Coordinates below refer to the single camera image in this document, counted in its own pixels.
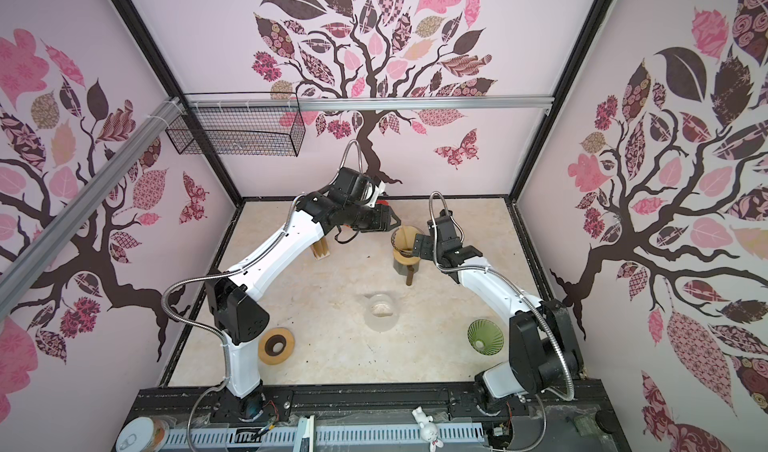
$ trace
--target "aluminum rail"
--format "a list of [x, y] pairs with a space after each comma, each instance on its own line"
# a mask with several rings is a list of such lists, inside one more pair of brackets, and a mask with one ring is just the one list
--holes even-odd
[[166, 99], [130, 135], [114, 157], [83, 186], [77, 196], [53, 219], [42, 234], [3, 273], [0, 282], [0, 320], [18, 303], [38, 276], [53, 262], [69, 239], [88, 220], [141, 154], [179, 116], [178, 99]]
[[[296, 99], [203, 99], [187, 94], [192, 108], [296, 106]], [[549, 109], [552, 96], [383, 97], [357, 99], [299, 99], [302, 110], [422, 110], [422, 109]]]

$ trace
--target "wall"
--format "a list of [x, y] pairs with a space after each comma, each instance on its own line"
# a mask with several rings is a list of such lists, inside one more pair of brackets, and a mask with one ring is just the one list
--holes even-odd
[[618, 0], [521, 200], [634, 450], [764, 450], [768, 0]]
[[[108, 0], [0, 0], [0, 16], [4, 270], [165, 94]], [[112, 445], [180, 332], [159, 291], [207, 270], [233, 210], [202, 157], [164, 134], [147, 150], [0, 324], [0, 448]]]
[[[186, 92], [297, 88], [309, 99], [551, 94], [593, 0], [133, 1]], [[324, 185], [357, 138], [390, 194], [508, 193], [541, 119], [536, 109], [357, 113], [360, 126], [352, 111], [305, 114], [298, 158], [222, 159], [245, 196], [289, 196]]]

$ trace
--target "wire basket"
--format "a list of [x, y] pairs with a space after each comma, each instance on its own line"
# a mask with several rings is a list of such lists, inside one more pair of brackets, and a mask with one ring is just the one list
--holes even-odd
[[[284, 95], [296, 97], [295, 93]], [[299, 155], [305, 131], [298, 100], [296, 105], [245, 107], [191, 103], [187, 113], [178, 116], [166, 129], [179, 154], [294, 157]]]

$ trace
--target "butterfly decal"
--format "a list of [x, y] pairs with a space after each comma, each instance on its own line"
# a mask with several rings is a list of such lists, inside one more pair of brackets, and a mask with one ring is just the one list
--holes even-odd
[[478, 148], [475, 142], [478, 140], [477, 129], [470, 130], [467, 135], [462, 139], [462, 144], [456, 147], [438, 147], [435, 149], [435, 153], [440, 157], [448, 159], [448, 164], [454, 166], [458, 170], [458, 164], [464, 162], [464, 157], [467, 159], [479, 159]]
[[184, 188], [187, 189], [187, 195], [190, 200], [187, 205], [181, 209], [181, 215], [179, 216], [179, 224], [183, 224], [192, 220], [200, 220], [205, 217], [205, 208], [202, 202], [205, 202], [205, 197], [210, 192], [206, 192], [202, 186], [197, 186], [194, 180], [184, 172]]

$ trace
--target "black corner post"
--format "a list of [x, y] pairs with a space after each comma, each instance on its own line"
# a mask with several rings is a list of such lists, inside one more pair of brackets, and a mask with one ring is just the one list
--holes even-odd
[[[139, 45], [144, 57], [147, 58], [147, 62], [152, 67], [155, 75], [158, 76], [158, 80], [165, 89], [165, 92], [169, 96], [178, 97], [179, 101], [181, 101], [181, 105], [186, 110], [190, 110], [186, 95], [181, 90], [181, 87], [179, 87], [176, 77], [174, 77], [174, 74], [170, 71], [168, 63], [160, 53], [158, 44], [152, 39], [152, 35], [149, 33], [147, 26], [141, 19], [134, 3], [131, 0], [111, 1], [114, 8], [118, 11], [118, 14], [120, 14], [120, 17], [122, 17], [123, 22], [125, 22], [130, 34], [134, 37], [134, 40], [136, 40], [136, 44]], [[214, 148], [210, 144], [205, 132], [203, 132], [203, 126], [200, 124], [200, 121], [197, 120], [197, 117], [193, 113], [187, 113], [182, 117], [187, 123], [187, 128], [192, 132], [193, 138], [200, 145], [200, 149], [205, 154], [205, 158], [208, 160], [211, 169], [214, 170], [216, 177], [218, 177], [222, 187], [226, 190], [226, 194], [232, 199], [232, 203], [238, 206], [243, 201], [243, 197], [237, 191], [235, 183], [224, 167], [221, 158], [213, 152]]]
[[568, 62], [565, 63], [563, 74], [560, 76], [560, 80], [554, 88], [552, 108], [549, 113], [544, 116], [542, 123], [539, 124], [531, 146], [528, 148], [528, 152], [523, 159], [520, 173], [514, 180], [512, 191], [509, 193], [511, 200], [517, 201], [520, 198], [525, 183], [528, 181], [531, 171], [536, 164], [536, 160], [538, 159], [539, 154], [542, 153], [544, 143], [547, 141], [547, 137], [549, 137], [549, 132], [552, 130], [554, 121], [557, 119], [563, 104], [565, 104], [568, 92], [571, 90], [571, 86], [576, 80], [576, 75], [584, 64], [584, 59], [587, 57], [592, 41], [598, 33], [598, 30], [600, 30], [600, 26], [602, 25], [612, 2], [613, 0], [594, 0], [592, 3], [587, 19], [581, 27], [581, 32], [578, 35], [576, 44], [571, 51], [571, 56], [568, 58]]

